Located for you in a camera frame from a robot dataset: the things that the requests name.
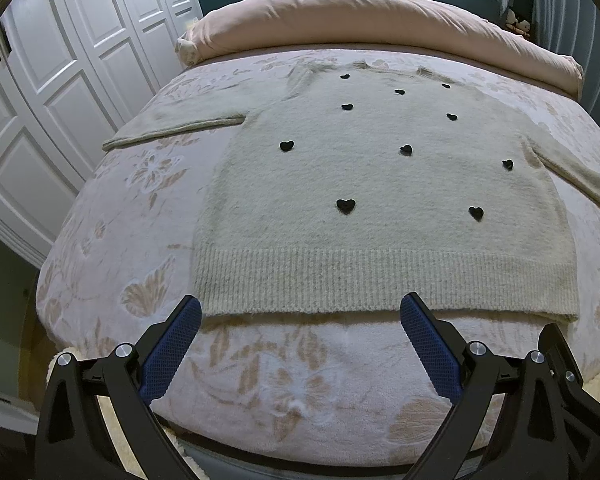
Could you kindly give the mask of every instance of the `white wall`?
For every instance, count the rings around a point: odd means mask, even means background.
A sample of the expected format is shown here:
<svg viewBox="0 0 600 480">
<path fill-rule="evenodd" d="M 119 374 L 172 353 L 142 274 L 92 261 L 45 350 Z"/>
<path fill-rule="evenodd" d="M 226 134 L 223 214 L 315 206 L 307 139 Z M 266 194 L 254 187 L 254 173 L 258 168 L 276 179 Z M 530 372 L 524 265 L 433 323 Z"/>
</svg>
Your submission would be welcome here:
<svg viewBox="0 0 600 480">
<path fill-rule="evenodd" d="M 20 339 L 27 309 L 25 289 L 36 269 L 0 241 L 0 393 L 18 397 Z"/>
</svg>

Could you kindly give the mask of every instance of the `white wardrobe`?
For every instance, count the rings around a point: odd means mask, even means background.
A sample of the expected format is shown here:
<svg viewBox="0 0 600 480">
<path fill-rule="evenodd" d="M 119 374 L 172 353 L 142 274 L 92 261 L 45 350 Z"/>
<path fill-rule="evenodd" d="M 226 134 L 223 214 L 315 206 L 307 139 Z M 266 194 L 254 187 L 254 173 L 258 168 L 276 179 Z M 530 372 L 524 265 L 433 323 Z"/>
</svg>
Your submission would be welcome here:
<svg viewBox="0 0 600 480">
<path fill-rule="evenodd" d="M 13 0 L 0 19 L 0 239 L 41 266 L 102 143 L 184 66 L 198 0 Z"/>
</svg>

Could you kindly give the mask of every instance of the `flower pattern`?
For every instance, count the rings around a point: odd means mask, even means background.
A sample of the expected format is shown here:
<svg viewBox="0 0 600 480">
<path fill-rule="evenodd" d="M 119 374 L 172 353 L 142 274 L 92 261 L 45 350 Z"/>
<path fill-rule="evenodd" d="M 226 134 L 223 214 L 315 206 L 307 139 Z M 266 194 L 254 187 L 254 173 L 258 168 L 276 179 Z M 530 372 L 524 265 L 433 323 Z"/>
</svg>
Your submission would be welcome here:
<svg viewBox="0 0 600 480">
<path fill-rule="evenodd" d="M 142 193 L 151 193 L 158 189 L 167 174 L 182 160 L 181 156 L 160 158 L 153 150 L 147 150 L 141 155 L 142 160 L 134 165 L 135 171 L 127 180 L 127 186 L 139 183 Z"/>
<path fill-rule="evenodd" d="M 231 85 L 285 78 L 301 60 L 443 73 L 544 123 L 600 171 L 600 130 L 569 98 L 482 68 L 397 47 L 271 49 L 187 70 L 147 105 Z M 136 341 L 191 290 L 196 219 L 206 187 L 240 126 L 189 132 L 107 153 L 62 226 L 40 272 L 40 319 L 59 345 L 88 358 Z M 600 209 L 554 179 L 576 241 L 581 317 L 564 333 L 582 374 L 600 371 Z M 501 354 L 537 347 L 548 322 L 507 312 L 451 313 L 467 338 Z M 494 399 L 478 433 L 483 446 L 499 410 Z M 269 456 L 341 465 L 414 462 L 449 403 L 430 385 L 394 312 L 331 316 L 209 317 L 159 415 L 225 444 Z"/>
</svg>

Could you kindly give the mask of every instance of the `blue gripper pad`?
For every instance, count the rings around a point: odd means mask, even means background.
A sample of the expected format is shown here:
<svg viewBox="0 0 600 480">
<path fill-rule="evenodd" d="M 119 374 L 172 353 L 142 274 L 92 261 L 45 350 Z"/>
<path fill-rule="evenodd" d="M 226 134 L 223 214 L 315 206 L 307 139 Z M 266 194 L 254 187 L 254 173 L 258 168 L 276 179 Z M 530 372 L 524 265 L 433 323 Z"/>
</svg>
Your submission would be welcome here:
<svg viewBox="0 0 600 480">
<path fill-rule="evenodd" d="M 411 296 L 402 298 L 400 323 L 440 397 L 456 404 L 462 396 L 460 365 L 433 323 Z"/>
<path fill-rule="evenodd" d="M 147 406 L 152 400 L 159 399 L 167 392 L 201 323 L 202 307 L 196 298 L 191 298 L 142 366 L 140 397 Z"/>
</svg>

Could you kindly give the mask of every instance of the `ribbed sweater hem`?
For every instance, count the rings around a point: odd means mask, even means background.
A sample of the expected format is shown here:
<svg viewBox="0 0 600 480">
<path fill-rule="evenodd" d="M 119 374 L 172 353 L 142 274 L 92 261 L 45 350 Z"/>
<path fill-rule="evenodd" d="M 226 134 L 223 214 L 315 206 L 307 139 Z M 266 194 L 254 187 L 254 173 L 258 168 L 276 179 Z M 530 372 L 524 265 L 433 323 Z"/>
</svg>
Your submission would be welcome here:
<svg viewBox="0 0 600 480">
<path fill-rule="evenodd" d="M 194 294 L 210 316 L 398 310 L 415 291 L 437 310 L 579 314 L 576 265 L 405 249 L 199 247 Z"/>
</svg>

